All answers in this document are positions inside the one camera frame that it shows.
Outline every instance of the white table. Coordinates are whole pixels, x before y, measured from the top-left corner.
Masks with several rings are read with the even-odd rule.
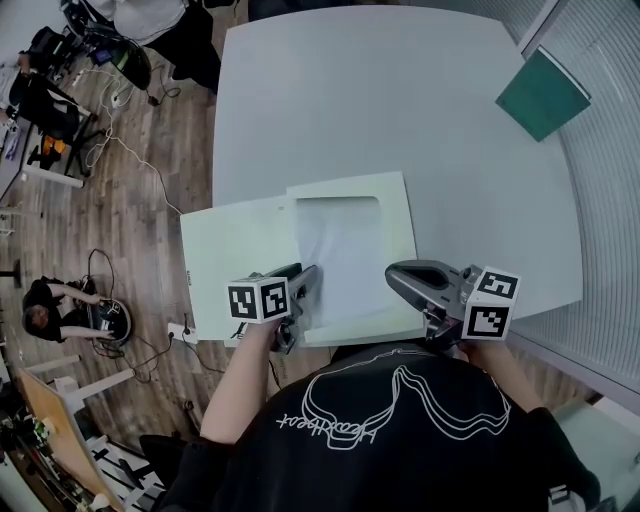
[[[402,171],[420,258],[522,275],[516,317],[580,300],[559,139],[536,143],[494,104],[522,63],[499,22],[436,9],[341,7],[235,27],[213,204]]]

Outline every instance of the white paper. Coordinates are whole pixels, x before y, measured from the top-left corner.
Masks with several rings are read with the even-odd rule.
[[[306,303],[313,328],[392,307],[384,277],[384,237],[375,197],[298,199],[296,238],[303,268],[321,280]]]

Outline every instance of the office chair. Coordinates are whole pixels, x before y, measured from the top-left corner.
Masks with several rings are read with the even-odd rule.
[[[42,74],[50,72],[56,75],[62,67],[68,71],[73,59],[80,53],[81,48],[76,47],[75,42],[76,36],[72,33],[65,36],[44,27],[31,40],[27,53]]]
[[[165,489],[169,489],[178,476],[180,459],[186,445],[186,441],[177,437],[140,436],[140,447],[149,464],[134,470],[125,459],[118,459],[118,466],[138,489],[145,488],[143,480],[150,473],[155,473]],[[166,494],[166,490],[158,494],[150,512],[158,509]]]
[[[61,140],[70,148],[69,158],[64,170],[68,175],[74,161],[78,163],[80,174],[88,176],[84,163],[80,157],[81,149],[98,135],[105,135],[104,130],[97,130],[85,135],[89,125],[97,116],[80,114],[78,105],[64,98],[54,98],[47,86],[48,81],[43,77],[32,75],[29,85],[21,91],[18,115],[35,124],[52,139]],[[32,153],[27,163],[40,160],[37,151]]]

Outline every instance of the wooden floor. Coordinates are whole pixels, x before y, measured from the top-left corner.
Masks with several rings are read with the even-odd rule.
[[[222,51],[227,28],[246,20],[246,2],[241,2],[237,18],[232,8],[218,8],[214,14],[214,44]],[[166,64],[149,52],[152,64]],[[77,72],[88,62],[74,68]],[[152,94],[161,95],[160,79],[169,69],[154,72]],[[63,81],[63,88],[80,104],[100,111],[101,90],[110,77],[90,73],[75,88],[75,73]],[[158,108],[147,104],[146,95],[135,91],[129,103],[114,114],[114,132],[141,158],[155,165],[164,177],[169,201],[183,212],[211,206],[211,166],[216,98],[190,82],[180,82],[181,94],[165,99]],[[100,112],[99,124],[108,126]],[[91,249],[110,255],[115,269],[114,297],[126,302],[134,319],[134,337],[126,347],[127,359],[139,364],[154,351],[139,338],[163,350],[167,347],[167,323],[183,321],[191,313],[178,215],[163,201],[156,174],[137,162],[117,142],[110,142],[83,189],[30,178],[18,181],[4,203],[42,212],[42,219],[16,217],[16,233],[0,241],[2,267],[20,258],[23,279],[28,285],[41,275],[68,281],[87,273]],[[107,293],[109,267],[96,255],[91,273],[102,293]],[[0,300],[4,309],[3,331],[9,360],[15,366],[30,366],[64,355],[80,354],[82,362],[50,372],[47,379],[72,375],[81,385],[126,368],[97,356],[91,343],[71,339],[63,344],[43,341],[21,328],[21,299],[25,290],[14,290],[10,279],[0,280]],[[207,366],[224,370],[231,351],[215,342],[203,342],[198,352]],[[292,382],[325,365],[328,349],[301,351],[274,357],[280,381]],[[551,407],[576,394],[589,391],[556,370],[520,354],[522,364],[537,389]],[[169,435],[178,430],[188,436],[182,413],[185,400],[194,403],[194,415],[201,417],[221,374],[201,367],[181,341],[157,361],[139,368],[143,384],[130,380],[87,401],[99,428],[115,442],[138,449],[138,437],[145,433]],[[270,390],[276,390],[270,383]]]

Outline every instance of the green notebook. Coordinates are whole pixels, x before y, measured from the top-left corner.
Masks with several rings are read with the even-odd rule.
[[[538,142],[591,104],[591,95],[539,46],[496,103]]]

